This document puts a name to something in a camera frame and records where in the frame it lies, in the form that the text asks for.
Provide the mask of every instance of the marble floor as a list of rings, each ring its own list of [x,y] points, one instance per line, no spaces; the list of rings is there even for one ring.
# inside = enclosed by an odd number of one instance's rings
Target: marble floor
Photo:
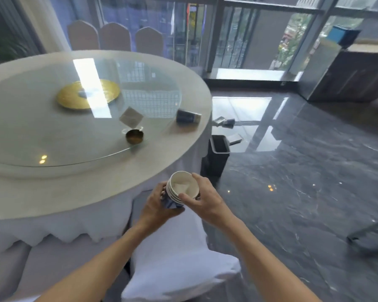
[[[346,236],[378,221],[378,110],[309,104],[277,92],[214,91],[213,118],[240,134],[212,178],[232,211],[323,301],[378,301],[378,234]],[[205,225],[210,248],[238,256]],[[262,301],[246,269],[196,300]]]

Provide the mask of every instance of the forearm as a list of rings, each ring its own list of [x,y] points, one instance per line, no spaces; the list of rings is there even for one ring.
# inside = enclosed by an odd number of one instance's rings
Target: forearm
[[[99,302],[146,237],[140,226],[130,228],[120,239],[85,263],[37,299],[38,302]]]
[[[255,285],[267,302],[320,301],[240,219],[232,216],[222,230],[242,255]]]

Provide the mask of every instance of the gold charger plate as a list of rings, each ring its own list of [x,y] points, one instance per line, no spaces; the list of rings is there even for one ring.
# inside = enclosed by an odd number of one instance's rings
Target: gold charger plate
[[[100,79],[102,91],[106,101],[109,103],[113,101],[121,93],[121,89],[115,82],[106,79]],[[90,109],[90,105],[85,96],[89,95],[84,91],[80,81],[76,81],[70,85],[62,88],[57,97],[57,102],[63,107],[69,109]]]

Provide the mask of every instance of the black trash bin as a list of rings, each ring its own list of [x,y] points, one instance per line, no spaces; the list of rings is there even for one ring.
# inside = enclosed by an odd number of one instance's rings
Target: black trash bin
[[[230,145],[225,136],[215,135],[209,140],[207,152],[207,174],[221,177],[225,163],[230,156]]]

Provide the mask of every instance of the hand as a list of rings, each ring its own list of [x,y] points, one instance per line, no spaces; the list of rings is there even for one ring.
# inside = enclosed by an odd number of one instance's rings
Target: hand
[[[164,208],[162,206],[161,194],[165,193],[166,183],[166,181],[163,181],[157,184],[141,210],[136,226],[144,230],[145,236],[154,233],[168,219],[181,214],[185,210],[184,208]]]
[[[192,173],[192,177],[195,178],[199,185],[200,200],[195,200],[184,193],[180,193],[179,198],[206,222],[222,229],[232,218],[235,218],[234,214],[227,207],[208,178],[196,173]]]

